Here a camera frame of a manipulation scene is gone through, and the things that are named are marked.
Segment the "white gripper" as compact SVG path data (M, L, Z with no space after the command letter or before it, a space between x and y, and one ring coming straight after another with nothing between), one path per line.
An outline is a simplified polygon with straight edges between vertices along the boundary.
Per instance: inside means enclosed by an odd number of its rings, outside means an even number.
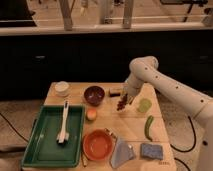
M138 95L139 90L135 87L132 87L130 84L124 84L124 96L127 104L131 104L134 98Z

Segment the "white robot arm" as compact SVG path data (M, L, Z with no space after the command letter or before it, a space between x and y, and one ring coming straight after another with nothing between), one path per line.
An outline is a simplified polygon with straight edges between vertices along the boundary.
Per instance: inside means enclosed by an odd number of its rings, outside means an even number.
M160 73L157 68L158 60L154 56L133 59L121 97L126 104L130 104L140 93L143 84L149 83L181 106L204 128L196 171L213 171L213 97Z

